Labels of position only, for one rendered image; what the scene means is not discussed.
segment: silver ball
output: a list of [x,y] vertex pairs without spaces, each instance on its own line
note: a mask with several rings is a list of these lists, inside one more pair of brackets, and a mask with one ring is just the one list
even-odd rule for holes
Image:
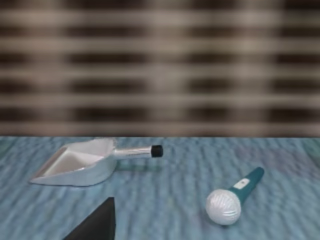
[[217,189],[207,197],[205,210],[216,224],[231,225],[240,217],[241,203],[232,191]]

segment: microphone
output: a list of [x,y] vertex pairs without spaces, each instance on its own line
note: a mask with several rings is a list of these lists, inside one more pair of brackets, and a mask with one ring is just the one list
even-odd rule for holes
[[209,218],[219,225],[234,224],[241,215],[241,206],[264,173],[262,167],[257,167],[229,189],[217,189],[211,192],[205,204]]

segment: blue tablecloth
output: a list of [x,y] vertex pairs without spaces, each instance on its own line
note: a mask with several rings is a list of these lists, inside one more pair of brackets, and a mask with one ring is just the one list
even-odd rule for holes
[[[320,238],[320,169],[301,139],[120,137],[121,147],[162,144],[164,156],[123,160],[109,179],[90,187],[28,183],[59,147],[90,139],[0,137],[6,144],[0,147],[1,240],[61,240],[108,197],[115,199],[115,240]],[[238,222],[210,222],[208,194],[258,166],[265,175]]]

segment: metal scoop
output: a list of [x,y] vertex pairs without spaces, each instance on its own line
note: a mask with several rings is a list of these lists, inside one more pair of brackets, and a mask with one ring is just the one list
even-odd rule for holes
[[112,175],[118,160],[162,156],[161,145],[116,149],[113,138],[70,143],[62,146],[30,183],[79,187],[95,185]]

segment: table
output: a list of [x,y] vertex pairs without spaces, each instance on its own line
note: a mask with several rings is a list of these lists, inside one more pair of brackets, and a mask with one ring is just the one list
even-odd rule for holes
[[[29,184],[64,144],[94,137],[0,137],[0,239],[61,240],[108,197],[115,240],[315,240],[320,169],[299,138],[119,137],[120,147],[161,144],[162,158],[123,160],[90,187]],[[206,197],[261,166],[265,174],[235,225],[210,222]]]

